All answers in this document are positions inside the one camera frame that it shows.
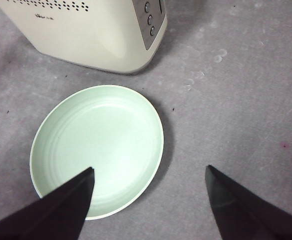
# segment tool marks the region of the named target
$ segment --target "toaster control panel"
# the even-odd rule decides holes
[[[165,18],[164,0],[132,0],[139,27],[148,50]]]

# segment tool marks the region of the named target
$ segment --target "toaster vent holes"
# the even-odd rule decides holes
[[[79,12],[80,10],[85,10],[88,12],[88,6],[83,2],[83,0],[78,1],[77,3],[75,1],[61,1],[61,0],[7,0],[7,2],[10,3],[20,3],[20,4],[27,4],[27,6],[35,6],[35,7],[50,7],[51,9],[58,8],[59,10],[70,10],[73,8],[73,10],[76,10]]]

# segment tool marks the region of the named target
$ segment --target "plate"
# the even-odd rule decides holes
[[[104,218],[145,191],[163,145],[159,116],[144,96],[122,86],[90,87],[66,98],[42,122],[30,152],[31,180],[43,197],[93,167],[86,220]]]

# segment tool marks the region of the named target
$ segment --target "cream toaster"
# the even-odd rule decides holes
[[[41,53],[133,73],[152,59],[167,27],[164,0],[0,0]]]

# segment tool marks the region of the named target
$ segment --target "gray floor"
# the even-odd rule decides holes
[[[41,121],[65,97],[101,84],[132,88],[154,104],[165,150],[146,192],[87,221],[81,240],[221,239],[208,164],[292,214],[292,1],[166,4],[163,42],[133,76],[41,55],[0,10],[0,219],[38,198],[28,161]]]

